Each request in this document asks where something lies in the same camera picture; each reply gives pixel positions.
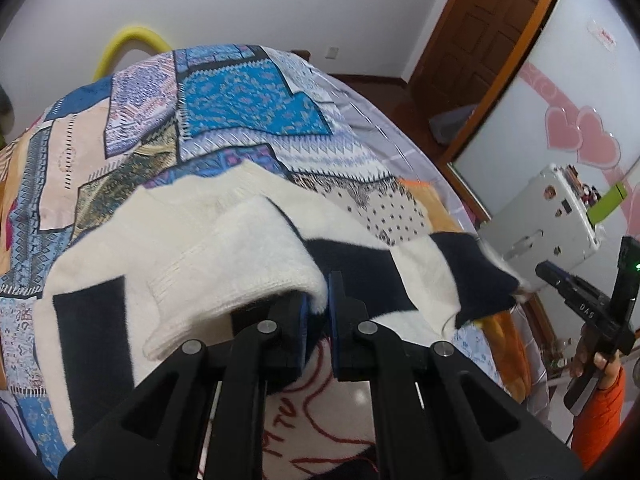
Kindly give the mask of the orange right sleeve forearm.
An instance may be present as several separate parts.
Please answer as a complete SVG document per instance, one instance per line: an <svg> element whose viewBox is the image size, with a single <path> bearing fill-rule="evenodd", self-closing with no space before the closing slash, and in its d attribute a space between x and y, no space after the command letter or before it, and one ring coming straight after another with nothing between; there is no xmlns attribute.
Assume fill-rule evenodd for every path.
<svg viewBox="0 0 640 480"><path fill-rule="evenodd" d="M605 388L598 387L582 412L574 418L572 451L582 468L588 470L602 455L620 429L625 400L625 372L609 365L612 372L603 377Z"/></svg>

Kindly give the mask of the person's right hand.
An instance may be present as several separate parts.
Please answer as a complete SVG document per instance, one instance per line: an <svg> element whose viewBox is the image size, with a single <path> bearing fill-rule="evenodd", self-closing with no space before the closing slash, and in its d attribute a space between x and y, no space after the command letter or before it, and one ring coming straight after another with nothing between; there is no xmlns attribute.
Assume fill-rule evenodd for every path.
<svg viewBox="0 0 640 480"><path fill-rule="evenodd" d="M594 335L589 327L584 326L580 333L574 358L570 361L570 377L578 378L582 376L587 364L591 362L602 372L599 382L600 390L608 390L613 387L620 376L622 362L620 362L620 352L612 356L604 356L594 350Z"/></svg>

